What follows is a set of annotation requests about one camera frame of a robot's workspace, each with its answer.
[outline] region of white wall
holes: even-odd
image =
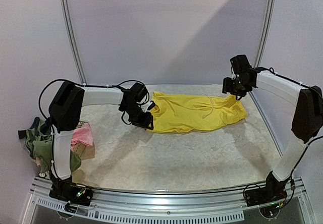
[[[275,0],[274,14],[261,66],[323,88],[322,0]],[[271,126],[286,148],[294,110],[277,97],[255,90]],[[296,175],[301,176],[317,223],[323,223],[323,141],[311,145]]]
[[[254,62],[267,0],[68,0],[88,83],[218,83]]]
[[[0,34],[0,223],[16,224],[36,174],[17,130],[40,115],[38,95],[49,81],[79,77],[60,0],[0,0]],[[47,94],[46,112],[50,101]]]

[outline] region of cable connector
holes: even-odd
[[[296,189],[296,185],[295,185],[295,181],[293,179],[291,179],[291,190],[295,190]]]

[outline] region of yellow shirt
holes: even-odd
[[[150,110],[154,129],[148,131],[154,133],[213,131],[247,117],[233,95],[221,98],[154,92],[152,100],[156,104]]]

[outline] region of table surface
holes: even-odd
[[[221,85],[148,85],[150,94],[225,97]],[[154,134],[121,121],[115,105],[82,108],[90,122],[95,158],[83,160],[73,182],[109,189],[207,190],[264,181],[280,160],[248,95],[247,118],[211,132]]]

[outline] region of green cloth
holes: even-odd
[[[51,167],[51,145],[52,135],[50,131],[43,134],[41,128],[45,126],[45,122],[36,117],[33,126],[26,130],[26,147],[30,151],[30,157],[40,160],[40,173],[50,170]],[[70,169],[74,172],[81,166],[81,159],[77,153],[71,151]]]

